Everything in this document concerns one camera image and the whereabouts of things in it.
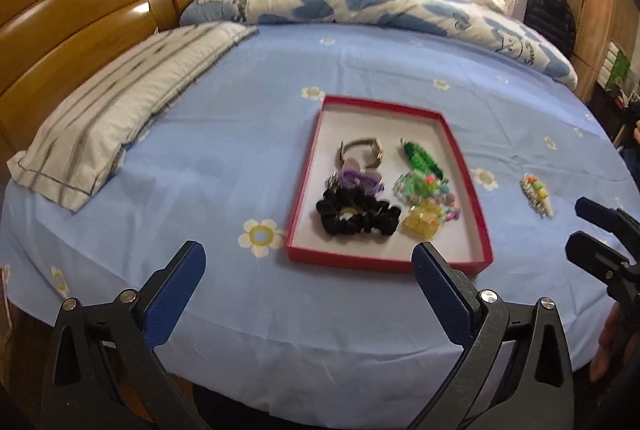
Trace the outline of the person's right hand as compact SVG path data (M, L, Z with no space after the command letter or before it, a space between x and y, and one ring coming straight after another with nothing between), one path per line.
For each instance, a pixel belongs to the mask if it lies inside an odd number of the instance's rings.
M620 322L620 304L615 303L600 333L599 346L596 355L589 367L589 378L591 382L596 382L604 377L610 368L612 359L620 356L620 350L614 350L614 342L626 344L622 354L622 362L626 365L634 354L634 349L639 343L639 334L635 332L632 336L625 335L622 323Z

